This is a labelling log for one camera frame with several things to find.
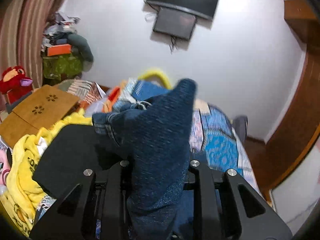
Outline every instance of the pink plush toy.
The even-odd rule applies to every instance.
[[[5,185],[6,186],[6,180],[7,180],[7,176],[10,172],[10,165],[8,163],[8,159],[7,159],[7,154],[3,151],[0,150],[0,163],[3,163],[3,169],[2,169],[2,173],[1,173],[1,179],[0,179],[0,185]]]

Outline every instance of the wooden floor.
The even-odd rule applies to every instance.
[[[259,189],[261,192],[269,185],[269,169],[271,162],[266,155],[266,145],[258,140],[247,138],[244,148],[248,154]]]

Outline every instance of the curtain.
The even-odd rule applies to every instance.
[[[33,87],[42,86],[42,34],[63,0],[12,0],[0,30],[0,71],[21,65]]]

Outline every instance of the pink object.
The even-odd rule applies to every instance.
[[[32,79],[26,79],[26,78],[23,78],[20,80],[20,85],[22,87],[27,87],[27,86],[30,86],[32,84],[33,80]]]
[[[1,173],[0,185],[6,186],[5,182],[11,168],[8,163],[7,154],[3,150],[0,150],[0,163],[3,163],[3,170]]]

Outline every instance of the yellow clothing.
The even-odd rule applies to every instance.
[[[85,118],[84,110],[72,113],[63,120],[56,122],[50,130],[41,128],[37,135],[25,135],[14,146],[12,152],[12,167],[7,177],[8,191],[0,196],[7,213],[18,228],[29,236],[36,215],[36,207],[45,193],[32,180],[33,173],[39,163],[40,155],[37,148],[40,137],[47,145],[67,124],[92,125],[91,118]]]

